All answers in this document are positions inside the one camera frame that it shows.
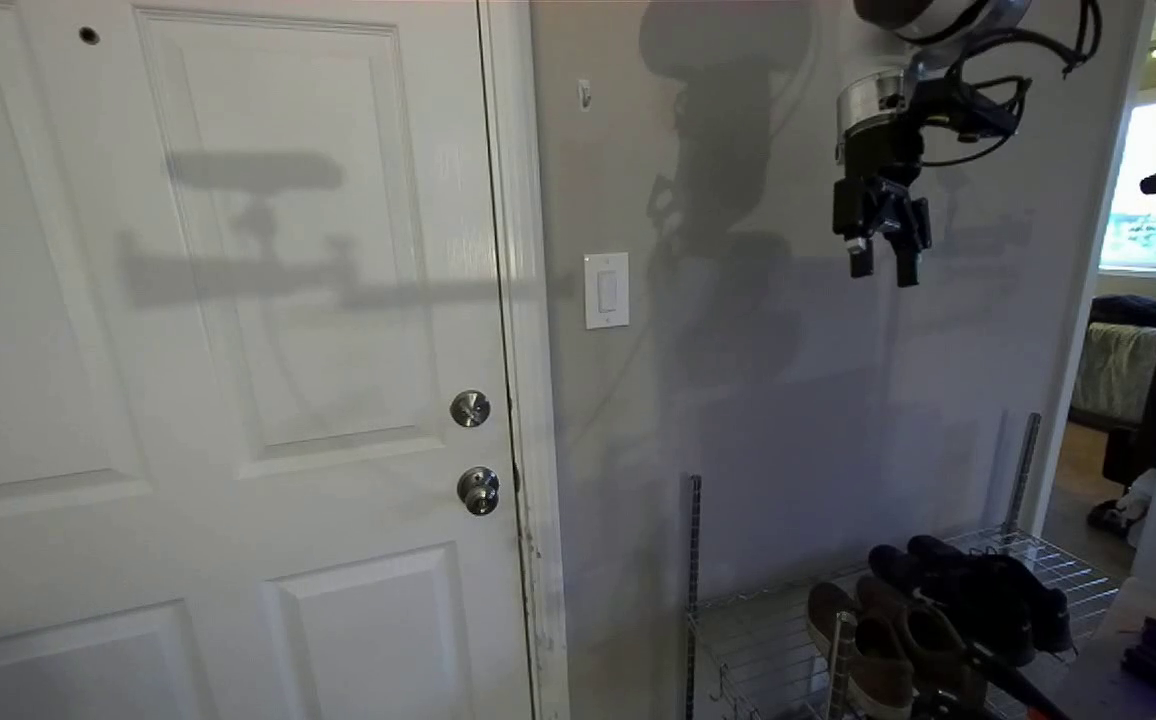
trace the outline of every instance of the door panel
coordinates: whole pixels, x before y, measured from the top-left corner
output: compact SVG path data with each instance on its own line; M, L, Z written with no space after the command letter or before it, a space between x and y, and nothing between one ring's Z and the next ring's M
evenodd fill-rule
M0 716L529 716L477 72L467 0L0 0Z

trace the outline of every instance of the doorknob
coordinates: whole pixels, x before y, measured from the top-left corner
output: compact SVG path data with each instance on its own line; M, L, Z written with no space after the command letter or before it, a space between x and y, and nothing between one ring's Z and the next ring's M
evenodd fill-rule
M467 518L493 518L500 503L500 478L488 469L473 469L459 478L456 496L467 508Z
M488 393L467 389L453 400L453 420L459 429L481 429L481 426L488 426L488 418L493 418Z

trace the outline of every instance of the window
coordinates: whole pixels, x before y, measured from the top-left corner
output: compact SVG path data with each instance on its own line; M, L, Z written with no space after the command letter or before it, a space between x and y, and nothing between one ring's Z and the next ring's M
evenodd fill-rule
M1156 272L1156 195L1138 179L1156 172L1156 104L1136 104L1112 213L1100 244L1100 272Z

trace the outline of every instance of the floor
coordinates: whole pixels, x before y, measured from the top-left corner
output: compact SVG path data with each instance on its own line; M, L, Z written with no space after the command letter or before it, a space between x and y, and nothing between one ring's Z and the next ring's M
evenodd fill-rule
M1068 426L1043 539L1097 563L1103 578L1123 581L1132 573L1132 549L1106 531L1089 528L1089 514L1100 501L1116 501L1123 483L1100 478L1103 434Z

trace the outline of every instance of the light switch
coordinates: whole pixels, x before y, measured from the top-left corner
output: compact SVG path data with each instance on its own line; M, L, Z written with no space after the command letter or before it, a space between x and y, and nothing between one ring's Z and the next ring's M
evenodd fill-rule
M585 328L628 324L628 254L585 255Z

